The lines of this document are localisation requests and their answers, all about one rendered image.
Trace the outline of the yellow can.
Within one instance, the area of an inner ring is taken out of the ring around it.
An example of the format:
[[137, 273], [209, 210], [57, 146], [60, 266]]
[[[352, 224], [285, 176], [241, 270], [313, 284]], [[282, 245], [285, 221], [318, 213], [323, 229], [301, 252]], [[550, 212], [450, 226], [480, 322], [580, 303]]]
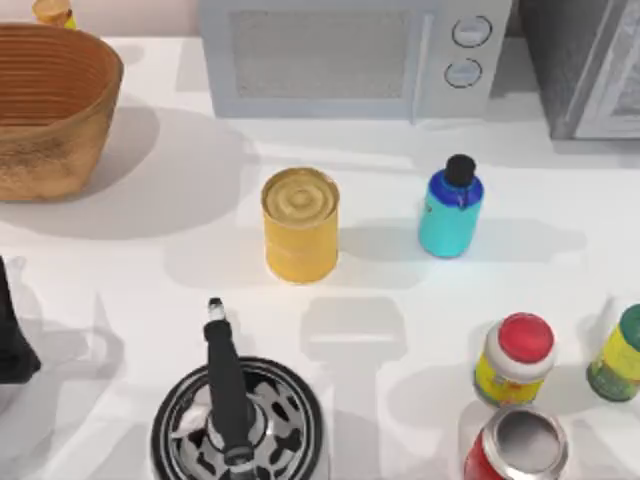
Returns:
[[315, 168], [287, 168], [266, 181], [261, 192], [265, 258], [278, 278], [313, 283], [335, 268], [339, 202], [337, 184]]

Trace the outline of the teal bottle with black cap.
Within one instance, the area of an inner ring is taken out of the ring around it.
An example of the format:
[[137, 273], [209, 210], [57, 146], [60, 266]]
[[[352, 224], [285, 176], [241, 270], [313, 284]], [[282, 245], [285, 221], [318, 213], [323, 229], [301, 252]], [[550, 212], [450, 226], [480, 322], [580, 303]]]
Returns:
[[421, 247], [438, 258], [461, 256], [472, 242], [484, 193], [474, 159], [451, 156], [427, 185], [418, 228]]

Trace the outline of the pale microwave oven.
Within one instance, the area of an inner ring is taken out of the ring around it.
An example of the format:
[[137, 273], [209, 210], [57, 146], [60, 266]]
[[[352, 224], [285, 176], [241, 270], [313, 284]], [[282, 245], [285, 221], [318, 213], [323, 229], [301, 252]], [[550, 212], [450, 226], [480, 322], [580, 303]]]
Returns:
[[[420, 121], [474, 118], [489, 100], [512, 0], [199, 0], [211, 98], [219, 117], [406, 119], [412, 122], [425, 14], [433, 16]], [[456, 22], [493, 26], [477, 48]], [[471, 58], [482, 78], [454, 89], [447, 66]]]

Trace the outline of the black and white pan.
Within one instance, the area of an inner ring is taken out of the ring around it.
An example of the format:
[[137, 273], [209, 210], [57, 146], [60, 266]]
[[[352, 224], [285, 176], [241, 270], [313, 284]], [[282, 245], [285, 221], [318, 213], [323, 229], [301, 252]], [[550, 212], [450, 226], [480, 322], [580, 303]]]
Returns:
[[239, 355], [217, 297], [203, 334], [206, 363], [168, 392], [155, 415], [154, 480], [330, 480], [312, 388], [274, 360]]

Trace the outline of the microwave knob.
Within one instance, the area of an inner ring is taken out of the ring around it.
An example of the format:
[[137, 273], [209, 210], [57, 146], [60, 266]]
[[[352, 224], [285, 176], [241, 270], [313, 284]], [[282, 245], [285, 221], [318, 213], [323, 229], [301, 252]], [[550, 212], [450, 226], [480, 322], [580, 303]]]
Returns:
[[465, 58], [450, 63], [444, 72], [444, 79], [454, 89], [466, 89], [476, 85], [482, 78], [483, 69], [479, 62]]
[[482, 46], [491, 36], [493, 26], [484, 16], [471, 16], [456, 22], [452, 29], [453, 41], [462, 48]]

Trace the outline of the red lidded yellow label jar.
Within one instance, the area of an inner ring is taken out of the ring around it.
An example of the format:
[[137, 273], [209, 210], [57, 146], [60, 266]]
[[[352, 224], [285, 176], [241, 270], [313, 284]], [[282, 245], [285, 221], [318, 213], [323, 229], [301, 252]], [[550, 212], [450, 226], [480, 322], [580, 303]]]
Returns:
[[555, 336], [541, 317], [517, 312], [488, 331], [474, 368], [474, 387], [495, 407], [532, 403], [555, 364]]

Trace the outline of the red and silver can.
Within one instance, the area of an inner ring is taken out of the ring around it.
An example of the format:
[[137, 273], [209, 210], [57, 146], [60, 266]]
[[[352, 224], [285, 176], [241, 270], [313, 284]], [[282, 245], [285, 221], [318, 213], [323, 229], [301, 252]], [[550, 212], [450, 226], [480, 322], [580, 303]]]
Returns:
[[482, 426], [463, 463], [463, 480], [560, 480], [569, 459], [567, 435], [532, 405], [505, 405]]

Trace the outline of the brown woven basket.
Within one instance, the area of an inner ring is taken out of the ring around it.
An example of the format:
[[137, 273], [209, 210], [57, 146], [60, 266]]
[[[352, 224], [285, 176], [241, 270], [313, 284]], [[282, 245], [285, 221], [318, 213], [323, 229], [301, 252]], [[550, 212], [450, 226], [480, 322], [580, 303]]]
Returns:
[[80, 192], [109, 135], [124, 64], [80, 30], [0, 23], [0, 201]]

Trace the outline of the green lidded yellow label jar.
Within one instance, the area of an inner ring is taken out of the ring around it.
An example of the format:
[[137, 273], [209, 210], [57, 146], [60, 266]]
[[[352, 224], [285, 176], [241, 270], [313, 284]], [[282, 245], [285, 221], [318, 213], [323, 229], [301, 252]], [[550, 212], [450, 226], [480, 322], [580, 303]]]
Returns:
[[640, 304], [626, 308], [587, 368], [591, 389], [611, 402], [627, 402], [640, 392]]

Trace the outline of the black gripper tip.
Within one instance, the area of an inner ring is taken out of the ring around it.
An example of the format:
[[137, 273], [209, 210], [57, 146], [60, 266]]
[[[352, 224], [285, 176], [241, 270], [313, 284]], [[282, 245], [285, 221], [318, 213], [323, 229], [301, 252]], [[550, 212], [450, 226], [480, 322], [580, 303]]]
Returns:
[[0, 256], [0, 385], [22, 385], [41, 369], [14, 310], [4, 259]]

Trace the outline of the yellow orange bottle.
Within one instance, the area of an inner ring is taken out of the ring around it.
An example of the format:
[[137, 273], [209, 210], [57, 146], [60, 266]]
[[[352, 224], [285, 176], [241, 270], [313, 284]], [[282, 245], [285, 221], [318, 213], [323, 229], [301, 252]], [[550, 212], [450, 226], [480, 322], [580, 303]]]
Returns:
[[36, 20], [43, 25], [77, 28], [71, 0], [35, 0], [32, 6]]

